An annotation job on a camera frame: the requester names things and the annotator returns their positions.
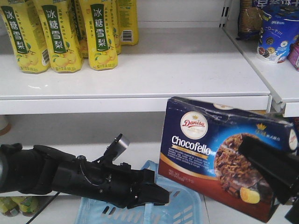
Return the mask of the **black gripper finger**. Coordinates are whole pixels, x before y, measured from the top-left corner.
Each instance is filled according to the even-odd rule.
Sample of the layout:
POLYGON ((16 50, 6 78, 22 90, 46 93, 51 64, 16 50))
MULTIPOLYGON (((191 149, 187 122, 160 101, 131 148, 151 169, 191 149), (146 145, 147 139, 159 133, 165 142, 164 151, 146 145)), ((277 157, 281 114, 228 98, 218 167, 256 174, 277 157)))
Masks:
POLYGON ((252 137, 244 137, 239 153, 260 172, 280 203, 299 197, 298 156, 252 137))

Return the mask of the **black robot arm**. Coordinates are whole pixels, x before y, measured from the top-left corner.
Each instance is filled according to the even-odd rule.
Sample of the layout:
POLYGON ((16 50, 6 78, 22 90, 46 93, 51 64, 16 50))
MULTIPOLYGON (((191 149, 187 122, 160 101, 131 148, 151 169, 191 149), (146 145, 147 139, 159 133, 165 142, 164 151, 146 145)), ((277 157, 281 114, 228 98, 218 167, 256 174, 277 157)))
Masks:
POLYGON ((52 191, 135 208, 147 203, 165 205, 169 192, 155 183, 155 172, 113 164, 123 148, 112 143, 103 156, 89 162, 52 147, 3 144, 0 147, 0 190, 45 195, 52 191))

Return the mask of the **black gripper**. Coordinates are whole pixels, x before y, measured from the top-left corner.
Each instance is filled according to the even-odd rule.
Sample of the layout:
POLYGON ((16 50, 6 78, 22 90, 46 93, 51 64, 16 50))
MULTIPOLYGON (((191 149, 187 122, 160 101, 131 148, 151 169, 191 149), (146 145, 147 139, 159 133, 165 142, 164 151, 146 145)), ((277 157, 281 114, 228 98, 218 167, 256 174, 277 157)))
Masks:
POLYGON ((152 170, 133 170, 127 163, 88 162, 80 156, 58 165, 51 187, 57 192, 131 209, 147 203, 165 205, 169 202, 169 191, 154 183, 155 172, 152 170))

